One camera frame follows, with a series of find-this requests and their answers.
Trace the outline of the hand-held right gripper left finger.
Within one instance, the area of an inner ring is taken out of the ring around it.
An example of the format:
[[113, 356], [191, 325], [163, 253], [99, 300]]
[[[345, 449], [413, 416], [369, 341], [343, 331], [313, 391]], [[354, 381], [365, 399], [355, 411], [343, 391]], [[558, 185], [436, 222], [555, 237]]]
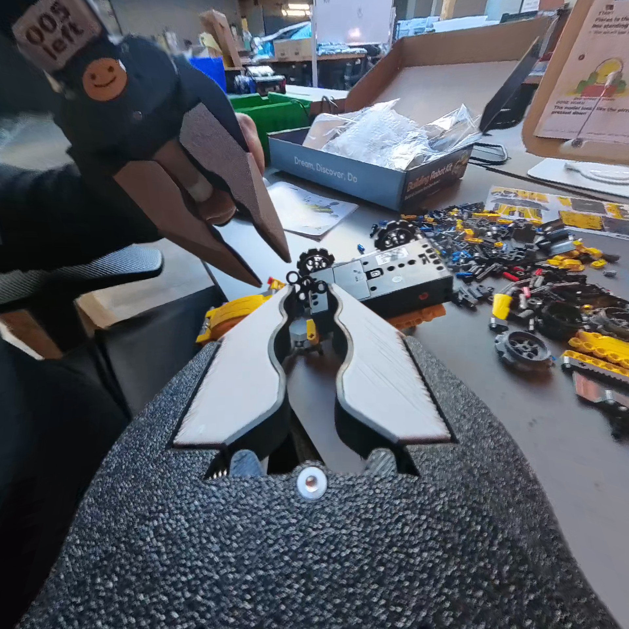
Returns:
[[226, 332], [182, 415], [177, 448], [273, 452], [289, 431], [286, 286]]

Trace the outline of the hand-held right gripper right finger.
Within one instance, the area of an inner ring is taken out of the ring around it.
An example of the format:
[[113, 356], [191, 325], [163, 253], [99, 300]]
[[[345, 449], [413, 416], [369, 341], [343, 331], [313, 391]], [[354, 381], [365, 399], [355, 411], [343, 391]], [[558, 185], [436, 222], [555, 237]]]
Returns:
[[405, 336], [340, 286], [330, 286], [334, 424], [351, 449], [447, 444], [452, 433]]

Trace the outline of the yellow black brick vehicle model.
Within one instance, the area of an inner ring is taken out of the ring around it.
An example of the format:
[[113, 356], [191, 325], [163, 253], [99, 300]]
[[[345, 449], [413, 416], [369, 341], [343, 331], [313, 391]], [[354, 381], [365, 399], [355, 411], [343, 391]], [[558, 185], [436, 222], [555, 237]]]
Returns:
[[196, 344], [218, 341], [287, 286], [294, 288], [297, 301], [290, 332], [295, 353], [323, 353], [322, 338], [330, 334], [327, 290], [332, 284], [398, 330], [444, 316], [453, 277], [429, 240], [402, 219], [376, 224], [371, 237], [375, 250], [366, 253], [359, 247], [359, 257], [346, 262], [337, 262], [325, 248], [303, 252], [285, 282], [271, 277], [264, 293], [209, 310]]

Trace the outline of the person's left forearm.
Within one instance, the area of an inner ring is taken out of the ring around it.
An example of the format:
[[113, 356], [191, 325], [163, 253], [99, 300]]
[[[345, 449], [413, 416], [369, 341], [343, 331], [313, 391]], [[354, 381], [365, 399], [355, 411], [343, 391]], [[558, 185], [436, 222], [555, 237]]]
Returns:
[[48, 170], [1, 164], [1, 273], [81, 265], [160, 239], [143, 214], [94, 195], [73, 163]]

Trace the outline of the grey desk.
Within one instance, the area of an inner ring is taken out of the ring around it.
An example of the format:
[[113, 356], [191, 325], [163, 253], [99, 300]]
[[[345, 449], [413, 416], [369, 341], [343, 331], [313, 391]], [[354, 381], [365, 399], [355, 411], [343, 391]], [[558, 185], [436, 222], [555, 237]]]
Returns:
[[[298, 255], [319, 244], [337, 259], [357, 256], [357, 244], [372, 250], [368, 232], [380, 219], [396, 213], [346, 194], [315, 185], [292, 175], [267, 169], [271, 183], [288, 181], [315, 194], [358, 203], [358, 208], [336, 226], [321, 243], [287, 234], [293, 265], [276, 258], [258, 240], [255, 230], [243, 220], [234, 220], [222, 231], [225, 240], [243, 254], [260, 274], [284, 277], [295, 268]], [[443, 208], [457, 202], [485, 200], [493, 185], [548, 191], [550, 187], [524, 182], [506, 170], [489, 171], [469, 165], [462, 180], [434, 194], [420, 205]], [[494, 335], [488, 329], [489, 306], [476, 312], [446, 305], [447, 314], [415, 328], [413, 337], [460, 378], [503, 422], [522, 450], [543, 486], [571, 552], [586, 579], [623, 628], [628, 627], [628, 432], [613, 425], [598, 408], [574, 393], [570, 374], [559, 365], [546, 377], [519, 373], [503, 365], [493, 349]], [[334, 429], [332, 367], [337, 358], [289, 358], [289, 400], [296, 401], [297, 417], [311, 428], [315, 419], [310, 404], [326, 415], [322, 424], [332, 438]]]

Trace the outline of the person's left hand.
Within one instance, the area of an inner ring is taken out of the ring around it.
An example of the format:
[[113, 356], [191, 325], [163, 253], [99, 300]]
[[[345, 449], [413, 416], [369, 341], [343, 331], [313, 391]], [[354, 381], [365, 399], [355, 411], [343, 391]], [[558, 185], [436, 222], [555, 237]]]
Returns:
[[[263, 176], [265, 157], [256, 124], [247, 114], [236, 112], [235, 116], [245, 138], [249, 153], [253, 156], [260, 175]], [[214, 188], [211, 196], [198, 204], [198, 212], [207, 224], [224, 225], [235, 216], [237, 207], [228, 192]]]

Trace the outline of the green bin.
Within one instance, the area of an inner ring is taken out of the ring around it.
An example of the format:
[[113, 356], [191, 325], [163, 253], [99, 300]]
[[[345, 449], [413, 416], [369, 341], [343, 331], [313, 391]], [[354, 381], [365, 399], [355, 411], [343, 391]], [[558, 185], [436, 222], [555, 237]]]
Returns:
[[310, 125], [311, 101], [307, 99], [279, 92], [270, 92], [267, 96], [229, 95], [228, 98], [237, 113], [244, 113], [255, 122], [266, 166], [271, 163], [268, 139], [270, 133]]

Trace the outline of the blue bin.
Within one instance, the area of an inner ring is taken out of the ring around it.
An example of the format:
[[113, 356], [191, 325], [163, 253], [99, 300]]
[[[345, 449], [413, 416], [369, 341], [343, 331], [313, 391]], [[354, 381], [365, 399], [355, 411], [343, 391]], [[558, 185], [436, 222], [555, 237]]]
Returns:
[[194, 68], [216, 82], [225, 94], [227, 93], [222, 57], [190, 57], [189, 62]]

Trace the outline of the instruction booklet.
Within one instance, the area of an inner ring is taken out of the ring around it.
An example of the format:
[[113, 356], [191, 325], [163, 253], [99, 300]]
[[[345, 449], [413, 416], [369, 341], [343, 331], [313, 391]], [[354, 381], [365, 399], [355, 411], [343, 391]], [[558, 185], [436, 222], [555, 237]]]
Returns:
[[323, 240], [358, 208], [358, 203], [320, 196], [288, 182], [274, 183], [267, 192], [284, 231], [314, 241]]

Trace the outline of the grey sprocket wheel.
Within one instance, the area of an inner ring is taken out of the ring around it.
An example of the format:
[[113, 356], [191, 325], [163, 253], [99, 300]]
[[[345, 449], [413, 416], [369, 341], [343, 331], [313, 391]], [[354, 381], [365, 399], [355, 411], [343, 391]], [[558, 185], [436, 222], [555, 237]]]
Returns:
[[546, 344], [536, 335], [524, 331], [497, 334], [494, 349], [503, 364], [522, 372], [542, 372], [554, 364]]

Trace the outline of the blue cardboard box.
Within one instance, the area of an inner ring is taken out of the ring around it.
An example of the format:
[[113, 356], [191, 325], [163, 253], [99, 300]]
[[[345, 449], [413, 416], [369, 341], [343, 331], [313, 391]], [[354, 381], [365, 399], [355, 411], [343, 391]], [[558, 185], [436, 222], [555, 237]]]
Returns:
[[[349, 91], [345, 111], [399, 99], [401, 114], [429, 123], [455, 105], [481, 114], [482, 134], [507, 121], [507, 106], [541, 56], [554, 18], [406, 36]], [[269, 134], [271, 166], [361, 200], [405, 213], [460, 179], [472, 140], [408, 174], [303, 146], [306, 128]]]

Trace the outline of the clear plastic bags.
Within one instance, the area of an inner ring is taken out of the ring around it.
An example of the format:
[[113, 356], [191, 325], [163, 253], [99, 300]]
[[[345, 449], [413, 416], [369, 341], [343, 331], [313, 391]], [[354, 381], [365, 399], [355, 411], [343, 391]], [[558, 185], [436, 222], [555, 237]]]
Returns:
[[407, 171], [473, 145], [480, 118], [466, 105], [420, 125], [397, 112], [399, 99], [356, 112], [321, 113], [302, 146], [378, 167]]

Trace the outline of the whiteboard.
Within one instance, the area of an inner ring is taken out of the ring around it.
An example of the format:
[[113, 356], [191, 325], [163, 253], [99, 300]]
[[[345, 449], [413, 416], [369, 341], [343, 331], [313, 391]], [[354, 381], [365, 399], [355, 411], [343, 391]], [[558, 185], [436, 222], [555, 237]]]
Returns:
[[311, 19], [318, 43], [389, 44], [393, 1], [313, 1]]

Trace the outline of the pile of loose brick parts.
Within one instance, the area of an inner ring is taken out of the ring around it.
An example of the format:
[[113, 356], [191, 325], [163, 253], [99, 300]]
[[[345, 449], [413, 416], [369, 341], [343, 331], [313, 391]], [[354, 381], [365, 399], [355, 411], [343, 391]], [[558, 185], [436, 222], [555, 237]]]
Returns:
[[482, 202], [400, 219], [429, 240], [452, 273], [455, 307], [491, 308], [495, 336], [536, 335], [571, 376], [576, 396], [607, 415], [612, 436], [628, 436], [628, 299], [586, 275], [603, 269], [611, 279], [606, 266], [618, 256], [585, 247], [560, 219], [507, 219]]

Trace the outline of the yellow printed sheet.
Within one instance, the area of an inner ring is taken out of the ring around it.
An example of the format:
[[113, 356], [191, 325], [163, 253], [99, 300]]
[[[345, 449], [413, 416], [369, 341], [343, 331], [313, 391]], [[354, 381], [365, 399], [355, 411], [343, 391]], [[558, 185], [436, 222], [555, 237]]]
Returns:
[[485, 209], [507, 219], [538, 225], [560, 219], [580, 232], [596, 232], [628, 240], [628, 204], [494, 186]]

